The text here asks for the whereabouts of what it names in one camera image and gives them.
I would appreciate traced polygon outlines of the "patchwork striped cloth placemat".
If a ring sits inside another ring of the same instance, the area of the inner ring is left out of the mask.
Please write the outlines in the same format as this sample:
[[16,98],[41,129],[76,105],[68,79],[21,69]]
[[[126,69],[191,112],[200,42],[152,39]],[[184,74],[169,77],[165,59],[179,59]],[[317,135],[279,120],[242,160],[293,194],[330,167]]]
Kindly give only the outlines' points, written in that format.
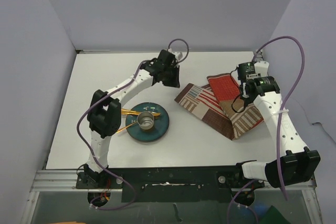
[[187,84],[175,102],[230,140],[240,138],[264,121],[253,104],[239,112],[244,102],[238,97],[238,83],[229,73],[208,76],[207,81],[204,86]]

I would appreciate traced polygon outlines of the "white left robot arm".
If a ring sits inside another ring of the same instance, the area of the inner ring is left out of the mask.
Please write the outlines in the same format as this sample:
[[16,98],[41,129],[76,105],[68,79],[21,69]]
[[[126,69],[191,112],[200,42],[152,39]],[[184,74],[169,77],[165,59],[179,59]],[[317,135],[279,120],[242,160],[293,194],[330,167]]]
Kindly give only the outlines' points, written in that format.
[[156,83],[179,88],[179,62],[181,52],[161,50],[158,57],[142,61],[135,73],[108,91],[97,90],[84,116],[89,122],[91,142],[85,141],[90,149],[89,159],[84,166],[88,182],[96,188],[107,181],[108,151],[112,135],[121,125],[121,109],[133,97]]

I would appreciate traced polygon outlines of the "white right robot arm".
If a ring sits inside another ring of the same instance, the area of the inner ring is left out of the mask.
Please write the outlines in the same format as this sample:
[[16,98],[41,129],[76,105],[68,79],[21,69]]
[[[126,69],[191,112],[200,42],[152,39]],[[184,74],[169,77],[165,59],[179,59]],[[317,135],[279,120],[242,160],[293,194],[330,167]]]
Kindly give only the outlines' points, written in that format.
[[246,62],[237,66],[239,97],[244,108],[253,104],[260,112],[276,144],[276,160],[245,161],[236,165],[232,184],[245,187],[253,179],[268,182],[273,188],[307,182],[321,161],[316,150],[310,150],[294,127],[280,88],[268,76],[268,62]]

